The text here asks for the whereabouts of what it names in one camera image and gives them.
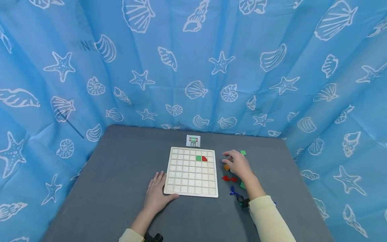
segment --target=starfish print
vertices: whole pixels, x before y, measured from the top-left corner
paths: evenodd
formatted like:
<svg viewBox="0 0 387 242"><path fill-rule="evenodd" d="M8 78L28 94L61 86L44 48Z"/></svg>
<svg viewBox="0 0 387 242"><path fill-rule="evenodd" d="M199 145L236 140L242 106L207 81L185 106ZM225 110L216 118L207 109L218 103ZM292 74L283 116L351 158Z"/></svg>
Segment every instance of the starfish print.
<svg viewBox="0 0 387 242"><path fill-rule="evenodd" d="M24 140L19 143L16 142L11 132L7 132L8 147L7 149L0 150L0 159L5 161L5 168L3 172L3 178L7 178L15 169L18 162L26 163L26 159L23 157L22 149Z"/></svg>
<svg viewBox="0 0 387 242"><path fill-rule="evenodd" d="M51 199L54 201L54 203L57 202L56 193L62 187L62 184L59 184L59 185L55 184L55 182L57 181L57 176L58 176L58 174L55 174L53 176L53 178L51 180L51 184L48 184L46 182L46 187L47 187L47 190L48 190L48 195L43 200L41 205L44 205L44 204L48 203Z"/></svg>
<svg viewBox="0 0 387 242"><path fill-rule="evenodd" d="M372 80L381 77L381 73L384 71L384 69L387 67L387 63L382 65L378 70L374 70L374 68L370 67L369 65L362 66L362 69L367 72L366 76L363 78L360 78L356 80L357 83L362 82L368 82L371 83Z"/></svg>
<svg viewBox="0 0 387 242"><path fill-rule="evenodd" d="M274 88L278 88L279 89L279 94L282 95L285 90L289 90L289 91L297 91L298 88L295 88L293 86L293 84L298 81L300 79L300 77L296 77L294 79L291 79L291 80L287 80L285 77L282 77L281 78L281 82L272 86L271 88L269 89L274 89Z"/></svg>
<svg viewBox="0 0 387 242"><path fill-rule="evenodd" d="M262 117L253 116L255 119L254 125L262 125L263 127L266 126L266 122L274 121L273 119L267 118L267 114L263 115Z"/></svg>
<svg viewBox="0 0 387 242"><path fill-rule="evenodd" d="M357 181L361 180L361 176L350 176L348 175L343 166L339 168L340 174L338 176L333 176L336 180L340 181L344 185L344 191L346 194L349 194L351 189L355 189L360 192L362 195L367 196L367 193L356 184Z"/></svg>
<svg viewBox="0 0 387 242"><path fill-rule="evenodd" d="M147 108L144 110L144 112L136 111L136 113L142 116L142 120L145 120L148 118L154 121L153 116L157 116L157 114L155 113L149 113Z"/></svg>
<svg viewBox="0 0 387 242"><path fill-rule="evenodd" d="M132 70L132 73L134 74L134 78L129 82L132 84L140 85L143 91L145 91L145 85L155 84L154 81L148 80L148 70L144 71L144 73L141 75L133 70Z"/></svg>
<svg viewBox="0 0 387 242"><path fill-rule="evenodd" d="M45 68L43 68L43 70L59 72L60 82L65 82L67 74L69 72L75 72L75 69L70 64L72 53L67 53L64 58L60 57L60 55L55 52L52 52L52 55L54 56L57 63L55 65L46 66Z"/></svg>
<svg viewBox="0 0 387 242"><path fill-rule="evenodd" d="M224 57L224 52L221 51L219 55L219 59L215 60L214 58L208 59L209 62L212 62L215 67L211 72L211 75L215 75L219 71L223 72L224 74L227 72L227 66L235 59L235 56L231 56L230 58L226 59Z"/></svg>

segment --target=cream sleeve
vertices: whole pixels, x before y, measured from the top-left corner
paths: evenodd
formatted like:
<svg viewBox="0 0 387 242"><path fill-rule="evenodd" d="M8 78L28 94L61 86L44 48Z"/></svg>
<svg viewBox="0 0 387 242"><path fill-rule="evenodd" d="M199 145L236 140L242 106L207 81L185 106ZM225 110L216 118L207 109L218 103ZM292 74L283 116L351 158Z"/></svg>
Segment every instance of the cream sleeve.
<svg viewBox="0 0 387 242"><path fill-rule="evenodd" d="M128 228L125 230L118 242L142 242L144 237Z"/></svg>
<svg viewBox="0 0 387 242"><path fill-rule="evenodd" d="M261 242L296 241L270 196L250 201L250 215Z"/></svg>

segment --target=white pattern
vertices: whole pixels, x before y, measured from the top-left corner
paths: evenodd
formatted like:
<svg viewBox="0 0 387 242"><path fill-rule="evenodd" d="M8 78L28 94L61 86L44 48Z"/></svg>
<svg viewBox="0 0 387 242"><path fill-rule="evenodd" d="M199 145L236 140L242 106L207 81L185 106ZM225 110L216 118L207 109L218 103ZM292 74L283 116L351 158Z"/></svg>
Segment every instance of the white pattern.
<svg viewBox="0 0 387 242"><path fill-rule="evenodd" d="M21 209L25 208L27 203L12 203L0 205L0 222L4 222L15 216Z"/></svg>
<svg viewBox="0 0 387 242"><path fill-rule="evenodd" d="M180 115L183 112L183 108L180 105L171 106L171 105L166 104L165 108L167 109L168 113L174 117L177 115Z"/></svg>
<svg viewBox="0 0 387 242"><path fill-rule="evenodd" d="M357 10L358 7L351 9L344 0L337 1L328 9L317 24L314 31L315 36L323 41L330 40L345 26L350 26L353 23L353 17Z"/></svg>
<svg viewBox="0 0 387 242"><path fill-rule="evenodd" d="M64 139L60 142L57 156L63 159L70 158L74 153L74 143L69 139Z"/></svg>
<svg viewBox="0 0 387 242"><path fill-rule="evenodd" d="M203 0L200 2L199 7L188 16L183 27L183 32L198 32L202 28L202 23L205 21L205 14L208 11L209 3L210 0Z"/></svg>
<svg viewBox="0 0 387 242"><path fill-rule="evenodd" d="M367 232L363 227L356 221L356 216L353 213L352 208L346 204L342 212L342 217L347 224L356 229L357 232L361 233L364 237L368 238Z"/></svg>
<svg viewBox="0 0 387 242"><path fill-rule="evenodd" d="M336 83L329 83L325 85L319 93L313 98L314 102L325 100L327 102L332 101L335 98L338 98L339 95L336 94Z"/></svg>
<svg viewBox="0 0 387 242"><path fill-rule="evenodd" d="M117 57L116 46L113 41L104 34L101 34L99 41L94 43L94 47L101 54L102 59L107 63L114 61Z"/></svg>
<svg viewBox="0 0 387 242"><path fill-rule="evenodd" d="M175 55L173 54L172 51L167 50L166 48L163 47L158 47L157 50L159 51L160 59L161 61L172 67L172 69L176 72L177 71L177 61L175 58Z"/></svg>
<svg viewBox="0 0 387 242"><path fill-rule="evenodd" d="M351 155L353 155L356 146L359 144L360 135L360 131L344 135L342 149L346 157L351 157Z"/></svg>
<svg viewBox="0 0 387 242"><path fill-rule="evenodd" d="M344 192L346 194L349 194L351 192L351 189L355 189L363 196L367 196L367 193L357 184L357 182L361 180L361 176L348 175L342 165L340 165L339 167L339 173L339 175L333 176L333 178L342 182L342 184L344 185Z"/></svg>
<svg viewBox="0 0 387 242"><path fill-rule="evenodd" d="M87 92L90 95L98 96L105 93L105 86L96 77L93 77L87 82Z"/></svg>
<svg viewBox="0 0 387 242"><path fill-rule="evenodd" d="M238 93L236 92L237 84L228 85L220 91L220 96L226 102L234 102L238 98Z"/></svg>
<svg viewBox="0 0 387 242"><path fill-rule="evenodd" d="M13 108L40 107L40 103L36 97L29 91L21 88L15 90L0 89L0 100Z"/></svg>
<svg viewBox="0 0 387 242"><path fill-rule="evenodd" d="M128 27L137 33L145 33L156 16L149 0L122 0L122 13Z"/></svg>
<svg viewBox="0 0 387 242"><path fill-rule="evenodd" d="M325 77L329 78L336 71L339 65L339 60L332 54L329 54L325 58L324 64L321 67L321 71L325 73Z"/></svg>

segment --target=table surface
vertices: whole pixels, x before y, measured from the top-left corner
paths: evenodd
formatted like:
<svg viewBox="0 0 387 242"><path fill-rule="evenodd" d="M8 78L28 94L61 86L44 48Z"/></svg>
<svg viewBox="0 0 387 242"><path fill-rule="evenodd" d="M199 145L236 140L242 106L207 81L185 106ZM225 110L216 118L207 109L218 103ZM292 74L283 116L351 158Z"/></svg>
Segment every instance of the table surface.
<svg viewBox="0 0 387 242"><path fill-rule="evenodd" d="M277 203L297 242L333 241L281 139L113 125L46 231L42 242L116 242L142 209L149 181L166 171L172 146L201 136L201 149L216 154L219 198L180 196L159 213L148 232L164 241L259 241L248 209L230 196L233 182L221 177L222 152L245 150L252 170ZM247 197L246 191L235 186Z"/></svg>

